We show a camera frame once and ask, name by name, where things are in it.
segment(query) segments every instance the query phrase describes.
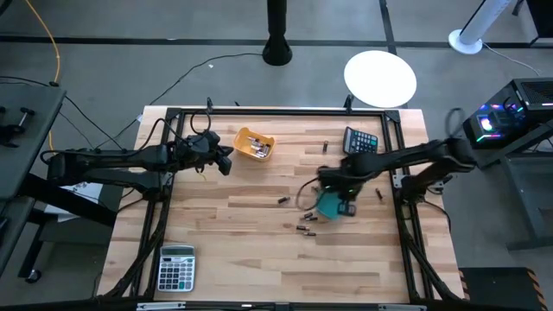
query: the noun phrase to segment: orange container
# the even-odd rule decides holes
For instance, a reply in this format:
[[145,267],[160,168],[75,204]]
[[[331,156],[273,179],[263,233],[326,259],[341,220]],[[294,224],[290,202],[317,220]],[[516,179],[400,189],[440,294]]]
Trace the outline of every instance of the orange container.
[[[259,140],[260,143],[270,145],[269,152],[266,157],[262,158],[256,156],[257,151],[251,148],[251,139],[248,137],[256,138]],[[250,157],[251,159],[256,161],[266,162],[269,160],[270,155],[273,154],[273,149],[275,148],[275,138],[260,135],[256,132],[252,132],[248,128],[242,128],[234,137],[232,145],[234,146],[234,149],[242,155]]]

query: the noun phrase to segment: white paper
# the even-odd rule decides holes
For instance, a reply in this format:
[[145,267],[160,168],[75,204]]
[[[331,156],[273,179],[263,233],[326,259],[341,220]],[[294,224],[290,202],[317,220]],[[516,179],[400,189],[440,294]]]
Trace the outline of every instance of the white paper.
[[[80,194],[81,197],[89,201],[92,201],[94,203],[99,203],[98,198],[100,196],[100,192],[102,192],[102,186],[103,186],[102,184],[98,184],[98,183],[81,182],[76,185],[64,186],[62,188],[69,190],[77,195]],[[59,207],[51,206],[51,205],[47,205],[44,212],[53,214],[53,215],[58,215],[58,222],[64,222],[64,221],[68,221],[70,219],[75,219],[79,217],[71,214],[68,211],[62,210]]]

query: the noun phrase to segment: gray calculator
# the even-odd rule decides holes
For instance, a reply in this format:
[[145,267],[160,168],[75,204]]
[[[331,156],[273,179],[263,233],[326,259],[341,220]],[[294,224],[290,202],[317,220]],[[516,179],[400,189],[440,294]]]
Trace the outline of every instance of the gray calculator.
[[194,289],[196,256],[190,245],[161,248],[157,289],[165,292],[189,292]]

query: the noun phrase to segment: black base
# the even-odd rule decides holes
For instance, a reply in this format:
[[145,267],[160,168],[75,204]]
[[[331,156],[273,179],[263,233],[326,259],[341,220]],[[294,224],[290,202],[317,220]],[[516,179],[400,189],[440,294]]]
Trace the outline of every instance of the black base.
[[263,49],[263,60],[272,66],[284,66],[292,60],[292,49],[284,36],[280,38],[269,37]]

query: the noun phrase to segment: teal object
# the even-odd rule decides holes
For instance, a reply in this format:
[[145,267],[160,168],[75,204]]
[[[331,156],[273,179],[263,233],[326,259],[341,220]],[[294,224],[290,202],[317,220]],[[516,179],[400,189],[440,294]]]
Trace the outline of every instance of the teal object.
[[338,205],[342,202],[338,198],[338,193],[319,192],[319,203],[317,204],[317,212],[324,217],[336,220],[340,216],[338,214]]

